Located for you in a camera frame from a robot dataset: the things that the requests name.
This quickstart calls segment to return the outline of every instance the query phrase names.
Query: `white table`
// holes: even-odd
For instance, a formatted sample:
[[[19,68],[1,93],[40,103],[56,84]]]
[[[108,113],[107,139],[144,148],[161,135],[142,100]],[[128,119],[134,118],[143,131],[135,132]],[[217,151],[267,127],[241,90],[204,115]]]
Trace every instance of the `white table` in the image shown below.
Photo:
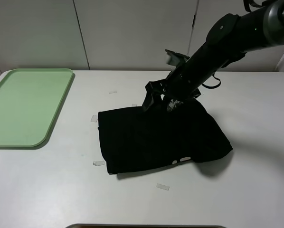
[[[168,72],[75,74],[48,144],[34,151],[0,150],[0,228],[77,223],[284,228],[284,73],[220,72],[221,87],[200,88],[199,101],[234,153],[202,165],[122,175],[92,165],[103,158],[91,117],[141,105],[146,83]]]

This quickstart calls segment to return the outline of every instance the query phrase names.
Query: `green tray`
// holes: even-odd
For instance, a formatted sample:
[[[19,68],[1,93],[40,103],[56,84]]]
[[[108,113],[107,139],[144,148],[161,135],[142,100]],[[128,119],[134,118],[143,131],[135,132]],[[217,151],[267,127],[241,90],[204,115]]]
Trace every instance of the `green tray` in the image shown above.
[[[50,137],[71,86],[70,69],[15,69],[0,82],[0,148],[33,148]]]

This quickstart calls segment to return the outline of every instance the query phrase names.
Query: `tape piece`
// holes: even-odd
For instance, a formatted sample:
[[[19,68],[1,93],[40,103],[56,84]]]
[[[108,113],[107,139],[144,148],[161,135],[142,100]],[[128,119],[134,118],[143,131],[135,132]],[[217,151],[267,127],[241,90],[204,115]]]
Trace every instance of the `tape piece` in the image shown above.
[[[100,165],[104,165],[105,162],[104,161],[94,161],[93,165],[95,166],[100,166]]]
[[[163,184],[157,184],[157,188],[163,189],[163,190],[166,190],[166,191],[168,191],[170,189],[169,186],[166,186],[166,185],[163,185]]]
[[[93,117],[91,118],[91,122],[97,122],[98,121],[98,116],[97,115],[93,115]]]

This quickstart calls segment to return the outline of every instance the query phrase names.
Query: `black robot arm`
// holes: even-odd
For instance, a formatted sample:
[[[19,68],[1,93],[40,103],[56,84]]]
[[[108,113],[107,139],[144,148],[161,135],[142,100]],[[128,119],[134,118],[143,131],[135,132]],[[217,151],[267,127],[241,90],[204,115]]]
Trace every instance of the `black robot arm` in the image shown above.
[[[265,2],[262,8],[242,17],[225,15],[190,58],[166,50],[169,64],[176,68],[166,79],[146,85],[143,109],[147,111],[161,104],[161,95],[165,95],[165,99],[185,102],[194,97],[197,88],[218,69],[239,61],[247,52],[284,45],[284,0]]]

